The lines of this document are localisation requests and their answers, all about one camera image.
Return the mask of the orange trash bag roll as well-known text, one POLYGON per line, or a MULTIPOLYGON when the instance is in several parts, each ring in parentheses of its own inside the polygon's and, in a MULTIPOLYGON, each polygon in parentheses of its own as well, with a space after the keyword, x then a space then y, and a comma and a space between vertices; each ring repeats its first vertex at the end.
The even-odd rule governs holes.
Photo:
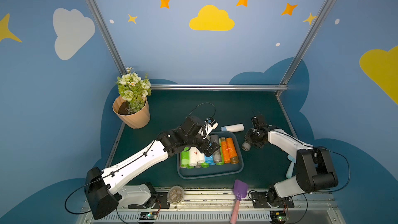
POLYGON ((222 150, 222 154, 223 154, 224 163, 225 164, 231 163, 228 145, 227 145, 227 141, 226 141, 225 137, 220 138, 220 144, 221 144, 221 150, 222 150))
POLYGON ((237 155, 237 151, 235 149, 234 141, 232 138, 227 138, 227 148, 230 156, 230 163, 231 164, 238 164, 239 163, 239 158, 237 155))

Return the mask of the grey trash bag roll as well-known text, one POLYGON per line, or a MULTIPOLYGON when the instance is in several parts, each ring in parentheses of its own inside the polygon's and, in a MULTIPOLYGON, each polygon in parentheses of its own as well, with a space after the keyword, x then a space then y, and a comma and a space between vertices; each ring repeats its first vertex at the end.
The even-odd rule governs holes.
POLYGON ((220 152, 220 144, 219 144, 219 137, 218 135, 211 135, 210 136, 212 144, 216 145, 216 148, 212 154, 213 161, 215 164, 218 164, 222 161, 221 152, 220 152))
POLYGON ((244 142, 241 146, 242 150, 244 151, 250 151, 251 145, 248 142, 244 142))

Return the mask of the green trash bag roll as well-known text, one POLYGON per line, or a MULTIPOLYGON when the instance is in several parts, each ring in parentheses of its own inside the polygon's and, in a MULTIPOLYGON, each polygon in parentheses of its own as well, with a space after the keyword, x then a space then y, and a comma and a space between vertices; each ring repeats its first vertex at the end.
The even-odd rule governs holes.
POLYGON ((181 168, 187 168, 189 166, 189 162, 190 162, 189 159, 190 159, 189 148, 186 147, 180 153, 180 167, 181 168))
POLYGON ((220 146, 219 151, 220 151, 221 161, 216 163, 216 165, 223 166, 225 164, 225 162, 224 162, 224 156, 223 156, 223 151, 222 151, 222 146, 221 146, 221 140, 220 139, 219 139, 219 146, 220 146))

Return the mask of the white trash bag roll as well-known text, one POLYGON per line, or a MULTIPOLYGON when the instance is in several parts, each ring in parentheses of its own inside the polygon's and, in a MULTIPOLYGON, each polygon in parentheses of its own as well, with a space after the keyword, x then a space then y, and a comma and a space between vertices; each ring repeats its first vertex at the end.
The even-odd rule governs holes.
POLYGON ((205 155, 201 152, 197 152, 197 164, 203 164, 205 162, 205 155))
POLYGON ((189 166, 191 166, 191 167, 196 167, 198 164, 197 152, 198 152, 198 150, 196 147, 191 147, 189 149, 189 166))

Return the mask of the dark teal storage box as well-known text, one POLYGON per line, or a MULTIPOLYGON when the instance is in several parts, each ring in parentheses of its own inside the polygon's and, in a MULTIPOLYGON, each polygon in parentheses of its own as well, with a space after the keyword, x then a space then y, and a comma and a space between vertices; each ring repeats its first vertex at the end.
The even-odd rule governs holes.
POLYGON ((217 176, 226 176, 240 173, 244 168, 244 161, 243 157, 239 148, 238 140, 234 133, 228 131, 218 131, 212 132, 215 135, 218 135, 220 138, 232 138, 234 142, 235 149, 237 151, 237 155, 239 158, 239 163, 237 164, 225 164, 225 165, 214 165, 209 166, 208 168, 196 168, 196 169, 187 169, 182 168, 180 166, 180 154, 177 155, 177 172, 179 176, 186 180, 191 179, 200 179, 200 178, 210 178, 210 177, 217 177, 217 176))

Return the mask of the blue trash bag roll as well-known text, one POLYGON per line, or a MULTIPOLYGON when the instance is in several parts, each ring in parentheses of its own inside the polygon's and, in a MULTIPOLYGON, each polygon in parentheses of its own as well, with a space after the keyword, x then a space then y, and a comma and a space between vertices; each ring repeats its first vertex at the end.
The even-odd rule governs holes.
POLYGON ((205 156, 205 162, 204 162, 207 166, 214 166, 215 163, 213 161, 213 156, 211 155, 210 157, 205 156))

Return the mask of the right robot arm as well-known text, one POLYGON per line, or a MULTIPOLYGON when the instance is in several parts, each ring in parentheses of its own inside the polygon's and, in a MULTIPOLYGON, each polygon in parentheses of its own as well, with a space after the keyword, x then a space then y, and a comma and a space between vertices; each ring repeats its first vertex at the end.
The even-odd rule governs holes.
POLYGON ((269 187, 267 198, 270 204, 292 196, 336 187, 339 184, 330 152, 321 146, 304 143, 273 125, 265 122, 264 116, 251 119, 253 127, 246 133, 241 148, 263 148, 270 143, 285 151, 295 160, 296 174, 269 187))

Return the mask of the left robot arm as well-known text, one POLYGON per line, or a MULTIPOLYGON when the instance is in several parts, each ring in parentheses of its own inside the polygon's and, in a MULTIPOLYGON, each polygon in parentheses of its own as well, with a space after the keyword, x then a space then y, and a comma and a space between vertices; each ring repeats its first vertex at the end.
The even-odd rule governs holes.
POLYGON ((148 146, 122 162, 102 170, 98 167, 89 170, 84 193, 93 218, 98 220, 112 213, 121 201, 127 199, 122 188, 128 182, 185 148, 196 147, 204 155, 212 155, 220 146, 207 137, 217 126, 212 117, 206 120, 187 117, 183 124, 161 132, 148 146))

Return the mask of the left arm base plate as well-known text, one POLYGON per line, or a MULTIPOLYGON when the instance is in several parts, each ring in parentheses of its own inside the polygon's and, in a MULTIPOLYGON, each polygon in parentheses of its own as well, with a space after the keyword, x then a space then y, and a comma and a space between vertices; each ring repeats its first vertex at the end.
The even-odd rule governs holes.
POLYGON ((130 204, 128 205, 128 209, 169 209, 170 202, 167 198, 166 192, 159 192, 155 195, 155 197, 151 197, 147 203, 144 205, 130 204))

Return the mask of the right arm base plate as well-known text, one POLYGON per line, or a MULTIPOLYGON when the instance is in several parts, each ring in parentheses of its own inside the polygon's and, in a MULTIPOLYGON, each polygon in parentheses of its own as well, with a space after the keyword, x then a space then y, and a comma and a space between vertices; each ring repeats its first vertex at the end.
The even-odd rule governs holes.
POLYGON ((248 192, 248 197, 252 201, 254 208, 294 208, 294 203, 291 197, 280 198, 273 193, 267 191, 248 192))

